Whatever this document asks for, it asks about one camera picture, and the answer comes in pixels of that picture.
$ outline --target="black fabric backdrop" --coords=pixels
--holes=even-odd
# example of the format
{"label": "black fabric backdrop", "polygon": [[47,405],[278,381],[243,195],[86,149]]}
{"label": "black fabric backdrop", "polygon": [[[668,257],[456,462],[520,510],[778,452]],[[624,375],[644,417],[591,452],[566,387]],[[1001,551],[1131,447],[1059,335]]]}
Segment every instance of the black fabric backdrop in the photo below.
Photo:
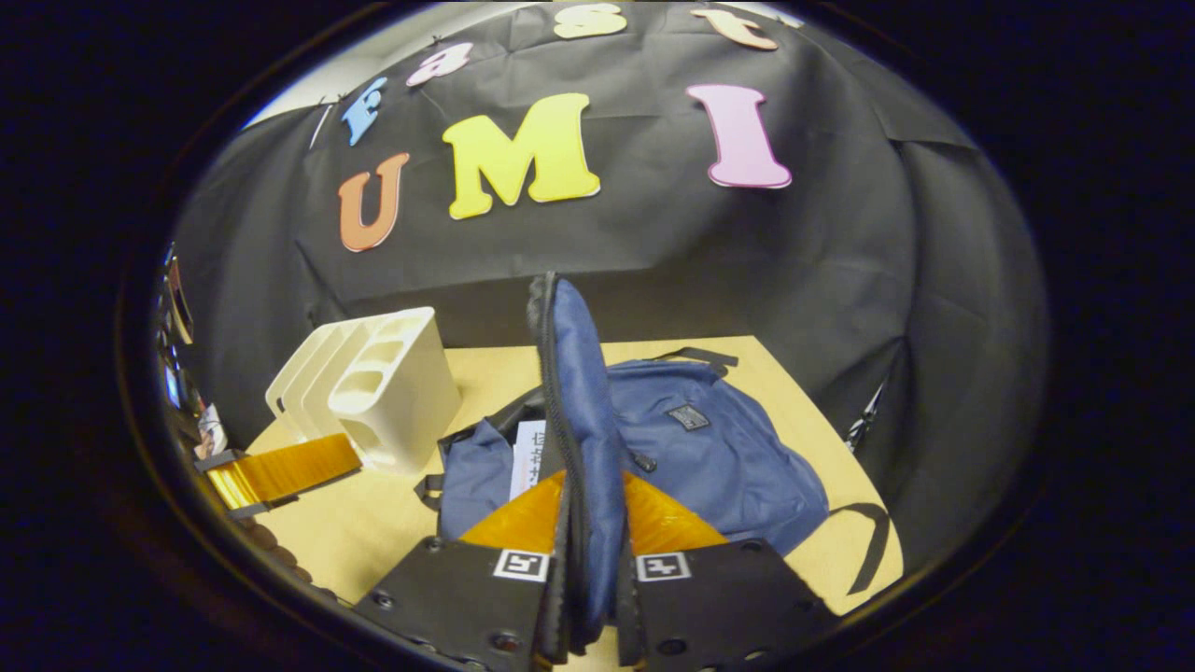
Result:
{"label": "black fabric backdrop", "polygon": [[[759,51],[692,8],[624,5],[624,31],[572,41],[552,32],[559,7],[519,10],[379,73],[379,117],[356,147],[339,118],[374,78],[318,134],[323,106],[233,139],[176,237],[196,329],[180,356],[233,445],[272,420],[264,390],[315,326],[431,305],[447,347],[529,344],[527,285],[554,269],[606,341],[754,334],[840,433],[890,373],[857,457],[907,566],[974,529],[1028,446],[1046,375],[1042,281],[1012,195],[946,115],[836,38],[742,14],[779,44]],[[474,43],[467,66],[405,86],[458,42]],[[707,178],[713,135],[685,93],[697,84],[767,97],[791,185]],[[590,98],[581,129],[601,193],[449,218],[443,130],[488,115],[513,136],[535,100],[566,92]],[[411,159],[396,228],[353,253],[337,189],[398,152]]]}

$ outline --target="wooden table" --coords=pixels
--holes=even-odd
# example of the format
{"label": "wooden table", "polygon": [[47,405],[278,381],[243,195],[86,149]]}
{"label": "wooden table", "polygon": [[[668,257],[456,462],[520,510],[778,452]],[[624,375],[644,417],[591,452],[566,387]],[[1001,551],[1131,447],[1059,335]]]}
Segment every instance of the wooden table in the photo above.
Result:
{"label": "wooden table", "polygon": [[[684,346],[739,358],[725,380],[754,397],[767,411],[780,441],[803,456],[821,477],[829,507],[874,502],[883,506],[859,463],[834,429],[779,362],[753,336],[605,343],[607,364],[650,358]],[[448,366],[461,392],[461,407],[443,434],[468,427],[539,385],[539,359],[533,347],[446,350]],[[274,422],[249,447],[259,453],[295,442]],[[363,470],[302,495],[299,501],[261,514],[278,543],[295,554],[317,586],[356,603],[425,536],[434,534],[436,514],[412,491],[427,474],[443,471],[436,451],[419,474],[397,476]],[[889,524],[888,545],[871,586],[847,595],[871,539],[871,520],[850,512],[831,517],[797,549],[785,556],[789,566],[826,600],[845,613],[889,586],[903,572],[900,540]],[[618,667],[614,628],[571,656],[572,670]]]}

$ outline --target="white desk organizer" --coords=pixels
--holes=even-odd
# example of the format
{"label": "white desk organizer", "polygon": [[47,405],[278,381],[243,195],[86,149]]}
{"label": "white desk organizer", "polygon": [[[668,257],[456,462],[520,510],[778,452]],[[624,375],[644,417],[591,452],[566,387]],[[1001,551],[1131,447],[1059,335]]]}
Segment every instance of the white desk organizer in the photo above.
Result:
{"label": "white desk organizer", "polygon": [[460,408],[435,310],[325,324],[265,391],[298,441],[349,435],[366,466],[421,470]]}

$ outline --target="blue backpack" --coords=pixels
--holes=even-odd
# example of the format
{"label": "blue backpack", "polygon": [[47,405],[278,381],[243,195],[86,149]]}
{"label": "blue backpack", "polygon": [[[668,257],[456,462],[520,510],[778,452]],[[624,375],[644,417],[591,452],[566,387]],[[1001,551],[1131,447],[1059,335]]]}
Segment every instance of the blue backpack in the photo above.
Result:
{"label": "blue backpack", "polygon": [[[416,493],[440,512],[439,533],[459,538],[509,501],[519,423],[546,419],[539,479],[568,469],[568,566],[583,584],[575,643],[596,640],[613,607],[626,540],[623,470],[728,540],[764,538],[782,556],[829,515],[809,463],[780,444],[758,402],[722,379],[737,359],[682,348],[607,368],[584,300],[551,273],[532,285],[528,322],[544,385],[442,439],[445,472]],[[675,356],[705,361],[667,361]]]}

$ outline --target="white paper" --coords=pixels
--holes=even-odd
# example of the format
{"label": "white paper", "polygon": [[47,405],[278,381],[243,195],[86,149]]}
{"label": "white paper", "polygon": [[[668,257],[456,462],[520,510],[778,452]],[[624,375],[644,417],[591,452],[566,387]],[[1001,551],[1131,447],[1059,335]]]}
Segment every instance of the white paper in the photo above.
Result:
{"label": "white paper", "polygon": [[544,457],[544,432],[547,422],[528,420],[519,423],[515,434],[514,465],[510,469],[510,499],[526,493],[539,482],[539,465]]}

